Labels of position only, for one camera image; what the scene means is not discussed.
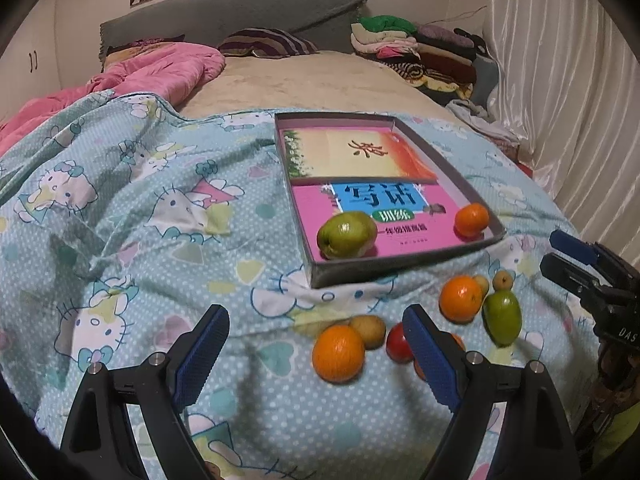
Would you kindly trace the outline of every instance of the pink comforter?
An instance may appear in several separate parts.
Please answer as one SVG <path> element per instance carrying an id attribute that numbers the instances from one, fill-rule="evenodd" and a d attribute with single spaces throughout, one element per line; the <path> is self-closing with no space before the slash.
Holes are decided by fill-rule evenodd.
<path id="1" fill-rule="evenodd" d="M 216 78 L 224 67 L 225 58 L 219 51 L 194 43 L 174 43 L 121 61 L 84 86 L 28 101 L 7 123 L 0 124 L 0 156 L 52 115 L 91 92 L 110 88 L 117 96 L 152 92 L 176 106 L 196 85 Z"/>

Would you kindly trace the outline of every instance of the green fruit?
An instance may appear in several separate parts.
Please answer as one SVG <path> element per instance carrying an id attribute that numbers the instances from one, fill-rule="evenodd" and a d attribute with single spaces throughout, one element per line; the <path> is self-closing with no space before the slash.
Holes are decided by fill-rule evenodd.
<path id="1" fill-rule="evenodd" d="M 484 300 L 482 316 L 497 345 L 509 346 L 516 341 L 522 329 L 522 312 L 518 298 L 510 290 L 489 294 Z"/>
<path id="2" fill-rule="evenodd" d="M 494 276 L 494 290 L 511 290 L 513 288 L 513 277 L 508 270 L 499 270 Z"/>
<path id="3" fill-rule="evenodd" d="M 325 258 L 359 258 L 376 243 L 378 228 L 362 211 L 347 211 L 329 218 L 316 241 Z"/>

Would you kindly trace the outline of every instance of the satin curtain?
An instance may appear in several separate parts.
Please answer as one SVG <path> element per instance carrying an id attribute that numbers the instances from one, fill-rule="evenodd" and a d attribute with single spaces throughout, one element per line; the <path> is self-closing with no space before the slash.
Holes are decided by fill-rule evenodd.
<path id="1" fill-rule="evenodd" d="M 597 0 L 490 0 L 488 108 L 585 240 L 640 269 L 640 67 Z"/>

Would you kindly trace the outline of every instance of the green cloth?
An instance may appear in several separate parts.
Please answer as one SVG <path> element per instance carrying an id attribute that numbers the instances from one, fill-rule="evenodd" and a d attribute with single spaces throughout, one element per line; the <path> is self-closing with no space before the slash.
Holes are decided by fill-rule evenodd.
<path id="1" fill-rule="evenodd" d="M 596 441 L 593 448 L 593 465 L 598 465 L 633 435 L 640 422 L 640 402 L 625 412 L 617 414 L 609 429 Z"/>
<path id="2" fill-rule="evenodd" d="M 383 30 L 402 30 L 407 34 L 413 34 L 418 28 L 412 23 L 395 16 L 372 16 L 360 18 L 360 23 L 369 32 L 382 32 Z"/>

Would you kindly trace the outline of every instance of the light blue polka dot sheet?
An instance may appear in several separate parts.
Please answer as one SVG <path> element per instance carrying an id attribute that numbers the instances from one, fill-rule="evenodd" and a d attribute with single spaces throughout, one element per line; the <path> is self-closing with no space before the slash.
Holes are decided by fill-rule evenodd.
<path id="1" fill-rule="evenodd" d="M 493 362 L 545 362 L 575 420 L 596 339 L 577 298 L 540 275 L 549 233 L 574 233 L 550 198 L 475 133 L 398 115 L 468 179 L 508 235 L 377 282 L 311 290 L 274 146 L 276 111 L 187 120 L 151 94 L 101 92 L 0 160 L 0 365 L 41 431 L 60 443 L 89 364 L 126 367 L 167 350 L 211 303 L 229 310 L 230 336 L 186 425 L 226 480 L 419 478 L 450 413 L 384 349 L 367 353 L 353 383 L 322 382 L 310 365 L 310 322 L 343 312 L 375 313 L 390 328 L 419 302 Z M 524 314 L 506 349 L 481 317 L 453 326 L 437 306 L 451 276 L 498 269 L 515 275 Z M 474 480 L 486 475 L 503 414 L 496 405 Z M 150 478 L 164 478 L 140 412 L 131 418 Z"/>

